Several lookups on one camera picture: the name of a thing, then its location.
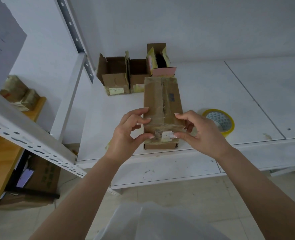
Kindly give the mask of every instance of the stain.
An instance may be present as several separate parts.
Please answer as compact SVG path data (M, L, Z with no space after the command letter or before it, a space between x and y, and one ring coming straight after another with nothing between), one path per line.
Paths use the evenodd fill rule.
M273 140L272 137L269 134L263 133L263 135L265 135L265 138L267 140Z

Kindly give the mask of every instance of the white wall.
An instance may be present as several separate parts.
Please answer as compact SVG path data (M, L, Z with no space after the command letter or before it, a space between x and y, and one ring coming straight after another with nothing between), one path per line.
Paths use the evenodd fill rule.
M72 2L86 42L100 44L106 56L129 50L144 58L154 42L167 43L171 61L295 55L295 0Z
M70 79L77 51L55 0L1 0L27 34L23 48L10 72L34 88L47 102L38 124L50 130ZM64 143L81 141L90 85L82 72L68 121Z

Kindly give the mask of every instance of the roll of tape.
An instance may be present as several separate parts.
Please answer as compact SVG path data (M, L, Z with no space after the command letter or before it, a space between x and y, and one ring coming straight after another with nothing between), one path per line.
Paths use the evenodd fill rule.
M234 130L235 124L232 117L222 110L208 109L202 115L213 120L224 137L227 137Z

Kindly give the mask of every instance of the beige floor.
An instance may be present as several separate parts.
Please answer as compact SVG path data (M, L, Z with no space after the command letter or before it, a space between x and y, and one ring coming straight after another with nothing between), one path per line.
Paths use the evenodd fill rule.
M58 205L80 178L62 171ZM271 178L295 201L295 174ZM117 206L124 201L153 201L162 206L177 206L203 216L231 239L264 239L249 210L227 177L213 177L182 182L128 188L123 195L105 194L102 205L89 230L93 239L104 227ZM32 232L54 210L54 205L21 211L0 211L0 239L28 239Z

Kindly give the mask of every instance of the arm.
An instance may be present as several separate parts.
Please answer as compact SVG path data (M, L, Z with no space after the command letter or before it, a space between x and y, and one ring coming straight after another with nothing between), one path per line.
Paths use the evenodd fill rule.
M225 140L213 121L194 111L177 114L186 120L187 132L177 132L194 149L221 165L246 203L266 239L295 239L295 202L262 174L241 152Z
M146 139L144 133L133 139L131 131L149 123L151 119L140 117L148 108L130 111L116 127L106 154L93 166L73 191L30 237L37 239L85 239L104 194L119 167L129 159Z

